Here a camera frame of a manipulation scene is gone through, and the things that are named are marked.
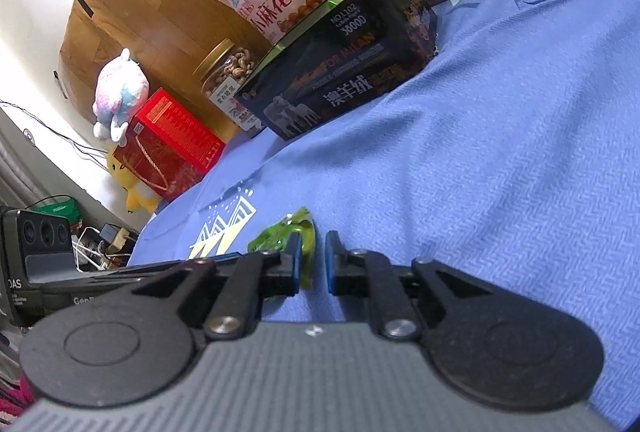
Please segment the green bag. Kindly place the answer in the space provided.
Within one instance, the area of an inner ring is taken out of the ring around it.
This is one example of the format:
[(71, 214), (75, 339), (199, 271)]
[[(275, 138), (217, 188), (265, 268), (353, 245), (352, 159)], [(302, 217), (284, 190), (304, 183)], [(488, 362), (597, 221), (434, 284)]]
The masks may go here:
[(50, 215), (62, 216), (75, 226), (84, 222), (76, 199), (68, 195), (47, 196), (31, 204), (27, 210)]

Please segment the yellow plush duck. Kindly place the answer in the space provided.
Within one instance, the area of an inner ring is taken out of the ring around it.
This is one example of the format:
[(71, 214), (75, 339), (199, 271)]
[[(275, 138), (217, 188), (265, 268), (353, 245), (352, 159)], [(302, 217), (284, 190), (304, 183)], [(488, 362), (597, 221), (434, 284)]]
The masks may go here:
[(117, 146), (114, 146), (106, 155), (107, 171), (126, 192), (126, 210), (130, 213), (140, 210), (145, 210), (149, 214), (154, 213), (160, 205), (160, 196), (118, 160), (115, 156), (116, 149)]

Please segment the red gift box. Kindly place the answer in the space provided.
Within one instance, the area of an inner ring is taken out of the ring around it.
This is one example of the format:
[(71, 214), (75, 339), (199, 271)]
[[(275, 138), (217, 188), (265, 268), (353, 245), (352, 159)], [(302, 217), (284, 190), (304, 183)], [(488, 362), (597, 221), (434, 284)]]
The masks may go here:
[(212, 170), (226, 144), (161, 88), (134, 115), (115, 158), (163, 200), (180, 197)]

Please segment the pink white plush toy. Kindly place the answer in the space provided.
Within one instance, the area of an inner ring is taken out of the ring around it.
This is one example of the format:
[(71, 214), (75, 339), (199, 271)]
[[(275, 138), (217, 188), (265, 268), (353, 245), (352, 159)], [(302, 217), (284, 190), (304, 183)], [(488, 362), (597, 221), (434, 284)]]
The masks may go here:
[(92, 104), (94, 137), (124, 147), (131, 119), (146, 103), (149, 92), (148, 78), (124, 48), (98, 75)]

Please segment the cashew jar gold lid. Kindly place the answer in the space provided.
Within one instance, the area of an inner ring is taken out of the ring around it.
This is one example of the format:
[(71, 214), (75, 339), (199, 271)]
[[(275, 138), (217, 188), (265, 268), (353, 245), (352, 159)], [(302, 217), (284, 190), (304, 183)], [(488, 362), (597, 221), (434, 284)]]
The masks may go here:
[(256, 58), (248, 48), (224, 39), (193, 71), (201, 82), (201, 93), (249, 136), (257, 135), (264, 127), (235, 95), (256, 66)]

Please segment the black metal tin box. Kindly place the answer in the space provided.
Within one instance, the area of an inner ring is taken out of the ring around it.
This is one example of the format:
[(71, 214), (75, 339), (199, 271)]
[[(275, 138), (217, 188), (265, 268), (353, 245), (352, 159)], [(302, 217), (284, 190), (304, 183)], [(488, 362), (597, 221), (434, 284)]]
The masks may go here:
[(393, 91), (436, 52), (427, 0), (329, 0), (287, 34), (235, 99), (292, 140)]

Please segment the wooden board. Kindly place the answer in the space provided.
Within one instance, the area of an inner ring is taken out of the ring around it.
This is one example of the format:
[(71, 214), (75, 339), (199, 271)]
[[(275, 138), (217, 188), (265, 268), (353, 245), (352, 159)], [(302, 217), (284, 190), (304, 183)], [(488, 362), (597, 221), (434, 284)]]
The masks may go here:
[(225, 38), (239, 38), (259, 54), (267, 42), (229, 7), (215, 0), (85, 0), (70, 12), (58, 75), (70, 103), (88, 122), (101, 68), (129, 48), (151, 88), (163, 88), (224, 142), (238, 128), (201, 93), (196, 66)]

